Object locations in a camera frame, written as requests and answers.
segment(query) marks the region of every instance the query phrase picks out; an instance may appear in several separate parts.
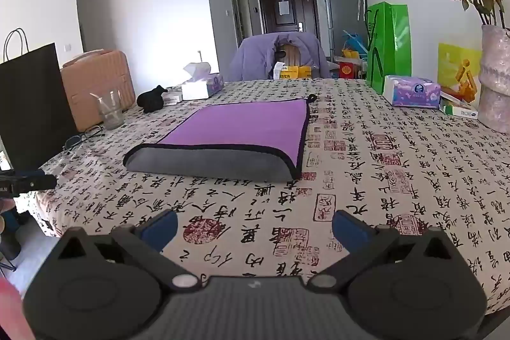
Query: pink suitcase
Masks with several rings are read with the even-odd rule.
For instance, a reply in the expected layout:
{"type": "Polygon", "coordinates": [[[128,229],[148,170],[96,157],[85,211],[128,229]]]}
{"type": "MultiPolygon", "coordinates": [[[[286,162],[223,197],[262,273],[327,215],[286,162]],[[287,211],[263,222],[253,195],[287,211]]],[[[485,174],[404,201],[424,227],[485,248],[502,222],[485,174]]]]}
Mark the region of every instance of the pink suitcase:
{"type": "Polygon", "coordinates": [[[96,98],[90,93],[101,96],[119,90],[124,110],[135,102],[128,60],[121,51],[101,51],[75,59],[64,64],[61,75],[78,131],[85,131],[102,121],[96,98]]]}

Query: tablecloth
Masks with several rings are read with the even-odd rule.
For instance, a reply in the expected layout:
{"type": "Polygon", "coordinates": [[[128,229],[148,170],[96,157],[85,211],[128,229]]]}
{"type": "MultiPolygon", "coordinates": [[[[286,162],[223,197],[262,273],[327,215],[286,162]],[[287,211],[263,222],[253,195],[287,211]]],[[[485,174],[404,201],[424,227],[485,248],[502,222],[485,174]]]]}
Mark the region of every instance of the tablecloth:
{"type": "Polygon", "coordinates": [[[43,167],[58,176],[55,190],[24,195],[17,205],[46,235],[56,236],[71,226],[108,233],[174,209],[179,231],[163,254],[203,280],[307,280],[348,254],[332,235],[336,209],[405,235],[435,225],[483,285],[492,312],[510,301],[509,145],[507,136],[470,119],[392,108],[361,80],[228,83],[206,101],[152,114],[130,109],[122,127],[43,167]],[[299,181],[164,176],[131,173],[122,165],[133,146],[158,141],[203,106],[309,94],[319,100],[310,105],[299,181]]]}

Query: floor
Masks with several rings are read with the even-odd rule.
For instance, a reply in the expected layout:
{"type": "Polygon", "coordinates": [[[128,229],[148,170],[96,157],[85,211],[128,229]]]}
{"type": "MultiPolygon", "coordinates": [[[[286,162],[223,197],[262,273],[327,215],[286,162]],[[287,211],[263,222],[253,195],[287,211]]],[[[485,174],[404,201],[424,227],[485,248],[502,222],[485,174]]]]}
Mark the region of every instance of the floor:
{"type": "Polygon", "coordinates": [[[30,218],[25,225],[22,225],[16,231],[16,238],[21,244],[19,256],[12,261],[17,266],[17,270],[4,270],[4,273],[23,296],[40,266],[57,243],[58,238],[45,236],[34,218],[30,218]]]}

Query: purple jacket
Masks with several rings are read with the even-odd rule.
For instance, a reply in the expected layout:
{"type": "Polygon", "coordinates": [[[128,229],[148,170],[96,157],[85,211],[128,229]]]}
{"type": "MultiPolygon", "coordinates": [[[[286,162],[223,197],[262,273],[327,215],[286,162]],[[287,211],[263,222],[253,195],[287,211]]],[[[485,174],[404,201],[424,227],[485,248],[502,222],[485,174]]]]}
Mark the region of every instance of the purple jacket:
{"type": "Polygon", "coordinates": [[[310,33],[267,33],[246,38],[230,64],[228,81],[267,80],[274,64],[274,53],[281,45],[299,48],[301,65],[312,67],[312,74],[331,78],[326,56],[319,40],[310,33]]]}

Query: green shopping bag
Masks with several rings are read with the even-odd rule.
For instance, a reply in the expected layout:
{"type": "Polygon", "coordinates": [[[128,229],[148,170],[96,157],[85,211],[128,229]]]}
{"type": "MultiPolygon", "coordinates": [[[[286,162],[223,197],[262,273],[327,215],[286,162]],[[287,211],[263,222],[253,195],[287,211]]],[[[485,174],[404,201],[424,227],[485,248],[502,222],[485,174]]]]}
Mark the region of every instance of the green shopping bag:
{"type": "Polygon", "coordinates": [[[411,75],[411,29],[407,5],[378,3],[368,8],[367,83],[379,94],[387,75],[411,75]]]}

